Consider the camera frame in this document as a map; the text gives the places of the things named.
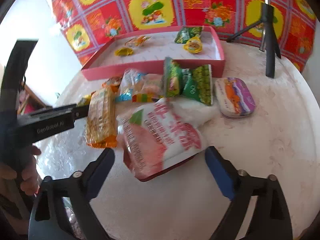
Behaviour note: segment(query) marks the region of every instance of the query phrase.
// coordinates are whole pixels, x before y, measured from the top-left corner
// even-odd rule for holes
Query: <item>metal bolt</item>
[[[272,181],[276,181],[276,180],[277,180],[277,177],[276,177],[275,175],[273,175],[273,174],[270,174],[270,175],[268,176],[268,178],[269,178],[270,180],[272,180]]]
[[[245,170],[238,170],[238,174],[242,177],[248,176],[248,173]]]
[[[82,175],[82,172],[81,172],[81,171],[75,171],[75,172],[72,174],[72,177],[74,177],[74,178],[79,178],[81,175]]]

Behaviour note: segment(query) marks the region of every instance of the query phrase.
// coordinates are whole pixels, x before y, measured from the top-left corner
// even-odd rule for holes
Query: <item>hand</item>
[[[36,146],[28,146],[26,151],[30,152],[32,155],[40,155],[41,151]],[[33,156],[31,157],[30,164],[25,167],[22,171],[21,176],[24,180],[20,184],[20,188],[22,191],[26,193],[26,195],[33,195],[38,191],[38,172],[36,170],[36,159]],[[15,179],[17,177],[16,171],[14,171],[9,166],[0,163],[0,178],[3,179]]]

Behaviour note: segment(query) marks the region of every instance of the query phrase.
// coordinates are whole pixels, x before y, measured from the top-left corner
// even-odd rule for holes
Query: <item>tripod leg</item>
[[[278,58],[281,58],[281,52],[280,52],[280,48],[279,48],[279,44],[278,44],[278,39],[275,33],[275,29],[273,28],[272,25],[272,36],[273,36],[273,42],[275,44],[275,51],[276,51],[276,55]]]
[[[275,43],[272,35],[272,23],[264,23],[266,28],[266,42],[267,42],[267,63],[266,63],[266,76],[269,78],[275,77]]]
[[[257,26],[257,25],[260,24],[260,23],[262,23],[262,21],[261,21],[261,20],[258,20],[257,22],[249,25],[248,27],[244,28],[243,30],[240,30],[239,32],[235,33],[233,36],[227,38],[227,42],[232,42],[232,41],[234,41],[234,39],[235,39],[236,37],[238,37],[238,36],[241,35],[242,33],[245,33],[246,31],[250,30],[251,28]]]

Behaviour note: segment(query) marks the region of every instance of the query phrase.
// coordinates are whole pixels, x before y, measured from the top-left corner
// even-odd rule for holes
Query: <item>white wall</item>
[[[320,23],[317,20],[313,51],[302,72],[318,104],[320,105]]]
[[[38,38],[26,72],[27,85],[45,103],[53,105],[81,69],[46,0],[16,0],[0,24],[0,64],[6,65],[19,38]]]

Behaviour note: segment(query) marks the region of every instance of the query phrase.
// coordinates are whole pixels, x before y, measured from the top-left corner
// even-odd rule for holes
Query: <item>blue gripper pad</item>
[[[211,174],[216,180],[222,194],[230,200],[235,196],[235,185],[237,183],[237,170],[230,161],[222,158],[214,146],[205,150],[205,162]]]

